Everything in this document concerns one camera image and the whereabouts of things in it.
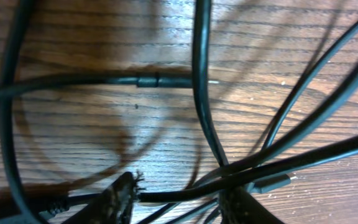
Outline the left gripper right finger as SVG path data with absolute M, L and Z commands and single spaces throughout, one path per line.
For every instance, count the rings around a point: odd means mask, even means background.
M 283 224 L 244 187 L 220 191 L 219 206 L 223 224 Z

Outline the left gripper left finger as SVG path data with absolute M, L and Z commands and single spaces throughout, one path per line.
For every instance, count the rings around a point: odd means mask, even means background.
M 125 172 L 63 224 L 129 224 L 143 173 Z

